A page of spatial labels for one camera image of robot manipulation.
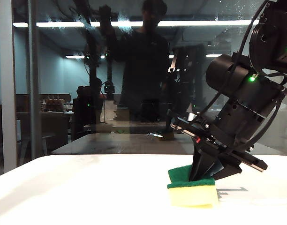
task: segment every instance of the glass window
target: glass window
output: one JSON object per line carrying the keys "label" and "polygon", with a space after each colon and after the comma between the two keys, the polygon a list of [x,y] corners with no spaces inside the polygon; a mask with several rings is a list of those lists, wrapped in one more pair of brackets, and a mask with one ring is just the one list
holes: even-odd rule
{"label": "glass window", "polygon": [[[262,2],[39,0],[45,153],[192,154],[189,136],[175,132],[173,139],[166,112],[187,118],[212,100],[218,90],[207,82],[209,65],[239,50]],[[14,8],[16,92],[23,115],[29,104],[27,10],[23,4]],[[228,102],[221,95],[208,118],[216,119]],[[253,154],[287,155],[287,98]]]}

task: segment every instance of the yellow sponge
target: yellow sponge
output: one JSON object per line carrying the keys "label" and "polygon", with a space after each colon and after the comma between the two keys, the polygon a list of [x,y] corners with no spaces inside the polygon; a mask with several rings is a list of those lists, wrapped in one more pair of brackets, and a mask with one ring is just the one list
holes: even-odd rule
{"label": "yellow sponge", "polygon": [[205,206],[218,203],[214,179],[189,181],[191,165],[168,171],[171,184],[167,186],[173,206]]}

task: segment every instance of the ceiling light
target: ceiling light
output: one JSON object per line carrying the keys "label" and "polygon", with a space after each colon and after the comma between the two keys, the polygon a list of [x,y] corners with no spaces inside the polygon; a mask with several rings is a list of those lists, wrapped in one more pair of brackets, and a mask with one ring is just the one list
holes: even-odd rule
{"label": "ceiling light", "polygon": [[[26,22],[14,22],[15,27],[28,27]],[[82,22],[37,22],[38,27],[84,27]]]}
{"label": "ceiling light", "polygon": [[208,54],[206,55],[207,58],[216,58],[216,57],[219,57],[221,56],[222,54]]}
{"label": "ceiling light", "polygon": [[68,59],[84,59],[84,55],[66,55]]}
{"label": "ceiling light", "polygon": [[213,20],[213,21],[160,21],[159,27],[173,27],[173,26],[236,26],[249,25],[251,20]]}
{"label": "ceiling light", "polygon": [[[160,21],[159,27],[179,27],[179,26],[236,26],[249,25],[251,20],[223,20],[223,21]],[[28,27],[26,22],[15,22],[15,27]],[[99,27],[100,22],[91,22],[93,27]],[[142,21],[114,21],[111,22],[114,27],[140,27],[143,25]],[[82,22],[38,22],[38,27],[84,27]]]}
{"label": "ceiling light", "polygon": [[14,22],[13,25],[15,27],[28,27],[28,24],[26,22],[22,23],[22,22]]}
{"label": "ceiling light", "polygon": [[82,22],[37,22],[38,27],[84,27]]}

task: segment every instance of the table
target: table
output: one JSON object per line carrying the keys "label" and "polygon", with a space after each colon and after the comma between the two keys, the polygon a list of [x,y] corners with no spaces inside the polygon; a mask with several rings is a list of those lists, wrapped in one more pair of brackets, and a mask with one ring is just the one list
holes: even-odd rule
{"label": "table", "polygon": [[[172,141],[160,141],[146,134],[89,134],[66,144],[53,154],[193,154],[193,142],[184,134]],[[256,144],[252,154],[281,155],[281,152]]]}
{"label": "table", "polygon": [[0,176],[0,225],[287,224],[287,157],[216,181],[214,208],[170,205],[167,170],[190,155],[57,155]]}

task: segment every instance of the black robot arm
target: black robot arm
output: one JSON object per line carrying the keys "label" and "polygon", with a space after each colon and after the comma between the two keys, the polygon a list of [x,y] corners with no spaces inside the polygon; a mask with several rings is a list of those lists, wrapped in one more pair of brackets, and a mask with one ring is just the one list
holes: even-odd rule
{"label": "black robot arm", "polygon": [[[193,121],[187,121],[168,112],[173,118],[171,127],[189,135],[194,142],[190,180],[203,176],[218,180],[241,173],[241,163],[259,171],[267,169],[264,161],[249,152],[272,124],[287,96],[287,88],[283,86],[287,82],[284,74],[287,73],[287,1],[265,3],[260,22],[252,33],[250,57],[240,53],[232,57],[221,55],[208,67],[208,85],[229,97],[216,119],[210,120],[200,113]],[[265,74],[264,68],[278,73]],[[280,84],[267,78],[277,75],[284,76]]]}

